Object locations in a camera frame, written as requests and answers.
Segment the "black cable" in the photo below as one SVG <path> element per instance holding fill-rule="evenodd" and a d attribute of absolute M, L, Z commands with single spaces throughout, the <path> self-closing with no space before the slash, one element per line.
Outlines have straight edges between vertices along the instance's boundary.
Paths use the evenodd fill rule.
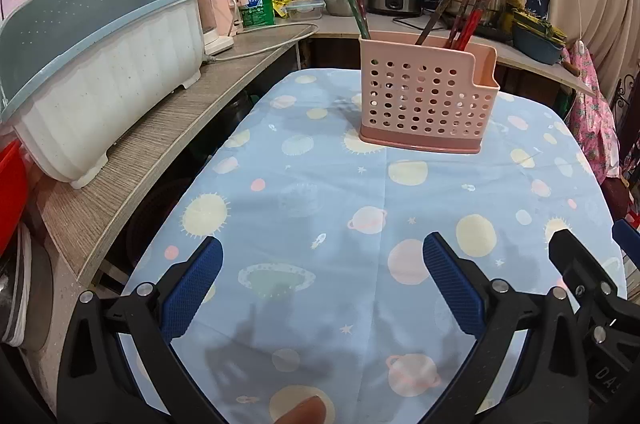
<path fill-rule="evenodd" d="M 412 23 L 404 21 L 404 18 L 401 16 L 397 18 L 393 18 L 391 21 L 393 23 L 397 23 L 398 25 L 404 25 L 405 27 L 411 27 L 412 29 L 416 29 L 420 31 L 424 29 L 424 25 L 422 26 L 413 25 Z M 446 27 L 436 27 L 436 28 L 433 28 L 431 32 L 434 32 L 436 30 L 447 30 L 447 29 Z"/>

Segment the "person's finger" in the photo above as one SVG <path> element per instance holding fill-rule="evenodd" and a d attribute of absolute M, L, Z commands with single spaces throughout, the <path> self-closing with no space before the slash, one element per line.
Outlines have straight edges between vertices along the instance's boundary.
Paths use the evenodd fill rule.
<path fill-rule="evenodd" d="M 276 420 L 275 424 L 323 424 L 326 417 L 324 402 L 317 395 L 303 400 L 294 409 Z"/>

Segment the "blue rubber pad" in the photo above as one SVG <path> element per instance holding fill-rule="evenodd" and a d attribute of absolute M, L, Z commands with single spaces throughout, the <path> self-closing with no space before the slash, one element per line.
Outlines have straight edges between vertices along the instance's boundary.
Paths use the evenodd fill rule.
<path fill-rule="evenodd" d="M 424 239 L 422 258 L 431 277 L 460 329 L 479 340 L 486 328 L 484 303 L 456 263 L 457 258 L 449 252 L 455 256 L 451 248 L 447 250 L 432 234 Z"/>
<path fill-rule="evenodd" d="M 640 268 L 640 233 L 622 218 L 613 224 L 611 235 L 634 265 Z"/>
<path fill-rule="evenodd" d="M 160 331 L 168 343 L 186 331 L 222 268 L 222 244 L 213 238 L 162 305 Z"/>

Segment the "blue tablecloth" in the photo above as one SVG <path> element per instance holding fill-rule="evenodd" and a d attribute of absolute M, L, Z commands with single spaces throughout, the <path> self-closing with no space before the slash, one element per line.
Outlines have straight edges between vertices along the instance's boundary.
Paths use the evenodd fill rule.
<path fill-rule="evenodd" d="M 208 234 L 222 271 L 172 345 L 232 424 L 268 423 L 320 394 L 326 424 L 417 422 L 474 343 L 421 258 L 437 230 L 490 278 L 561 284 L 548 260 L 569 227 L 625 295 L 609 211 L 550 109 L 500 93 L 481 152 L 360 141 L 360 72 L 294 72 L 240 124 L 184 194 L 127 284 L 157 281 Z M 519 333 L 484 402 L 500 399 Z M 162 403 L 128 336 L 142 393 Z"/>

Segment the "power cord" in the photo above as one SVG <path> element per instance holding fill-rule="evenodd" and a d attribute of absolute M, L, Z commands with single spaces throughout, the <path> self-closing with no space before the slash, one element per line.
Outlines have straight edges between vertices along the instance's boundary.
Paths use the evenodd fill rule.
<path fill-rule="evenodd" d="M 403 17 L 393 18 L 391 21 L 393 23 L 398 24 L 398 25 L 403 25 L 405 27 L 411 27 L 412 29 L 416 29 L 416 30 L 420 30 L 420 31 L 424 29 L 424 25 L 422 25 L 422 26 L 413 25 L 412 23 L 409 23 L 409 22 L 405 21 Z M 444 27 L 436 27 L 434 29 L 431 29 L 431 32 L 434 32 L 436 30 L 447 30 L 447 29 L 444 28 Z"/>
<path fill-rule="evenodd" d="M 234 16 L 231 22 L 229 23 L 229 30 L 226 33 L 227 36 L 231 36 L 231 31 L 234 29 L 234 23 L 236 21 L 236 18 L 238 17 L 238 2 L 236 0 L 231 0 L 231 1 L 234 4 Z"/>
<path fill-rule="evenodd" d="M 313 30 L 311 32 L 306 33 L 306 34 L 303 34 L 303 35 L 300 35 L 300 36 L 296 36 L 295 38 L 292 38 L 290 40 L 283 41 L 282 43 L 278 43 L 277 45 L 272 45 L 270 47 L 266 47 L 266 48 L 263 48 L 263 49 L 260 49 L 260 50 L 255 50 L 253 52 L 247 52 L 246 54 L 238 54 L 238 55 L 235 55 L 235 56 L 231 56 L 229 58 L 219 58 L 219 57 L 216 57 L 216 56 L 207 56 L 207 55 L 205 55 L 203 61 L 206 64 L 221 63 L 221 62 L 224 62 L 224 61 L 233 61 L 233 60 L 236 60 L 236 59 L 248 58 L 250 56 L 257 56 L 258 54 L 263 54 L 263 53 L 269 52 L 269 51 L 271 51 L 273 49 L 277 49 L 277 48 L 283 47 L 284 45 L 289 45 L 289 44 L 301 41 L 303 39 L 306 39 L 309 36 L 312 36 L 313 34 L 318 32 L 318 30 L 320 29 L 320 27 L 318 25 L 316 25 L 315 23 L 297 22 L 297 23 L 289 23 L 289 24 L 283 24 L 283 25 L 267 25 L 266 27 L 258 27 L 258 28 L 251 29 L 251 30 L 244 30 L 242 32 L 239 32 L 237 35 L 248 34 L 248 33 L 251 33 L 251 32 L 258 32 L 260 30 L 277 29 L 277 28 L 282 28 L 282 27 L 290 27 L 292 25 L 306 25 L 306 26 L 309 26 L 309 27 L 313 27 Z"/>

